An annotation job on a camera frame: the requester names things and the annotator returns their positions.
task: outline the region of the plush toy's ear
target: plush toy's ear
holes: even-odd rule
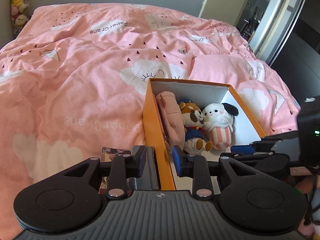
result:
[[[238,108],[228,103],[222,103],[224,109],[231,115],[237,116],[239,114]]]
[[[186,107],[186,103],[185,103],[185,102],[181,102],[181,103],[179,104],[180,110],[182,110],[182,109],[185,108],[185,107]]]

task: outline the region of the pink plush toy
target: pink plush toy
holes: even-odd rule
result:
[[[203,128],[214,149],[224,150],[231,145],[233,117],[238,114],[238,109],[228,103],[210,104],[204,108]]]

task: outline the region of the box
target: box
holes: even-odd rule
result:
[[[146,145],[155,147],[155,160],[161,190],[192,189],[191,178],[177,177],[172,162],[172,154],[168,153],[166,147],[154,97],[154,95],[156,96],[163,91],[174,93],[177,100],[190,98],[200,108],[204,108],[211,103],[229,103],[236,106],[239,115],[235,117],[233,123],[232,145],[249,144],[265,136],[258,121],[231,85],[194,80],[150,78],[142,120]],[[207,160],[217,161],[221,152],[230,152],[230,149],[211,150],[210,152],[203,152],[203,155]],[[215,193],[217,193],[216,190],[219,188],[216,179],[212,178],[212,182]]]

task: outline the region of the pink pouch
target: pink pouch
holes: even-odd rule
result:
[[[231,130],[229,127],[215,127],[212,131],[207,132],[207,136],[213,143],[213,149],[224,150],[231,145]]]
[[[164,91],[156,96],[164,133],[168,143],[172,146],[178,145],[182,150],[185,141],[185,131],[181,110],[172,92]]]

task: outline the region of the pink blanket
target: pink blanket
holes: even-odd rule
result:
[[[102,147],[142,144],[149,77],[231,84],[266,134],[296,129],[297,102],[236,28],[171,9],[40,7],[0,51],[0,69],[1,240],[20,232],[20,190]]]

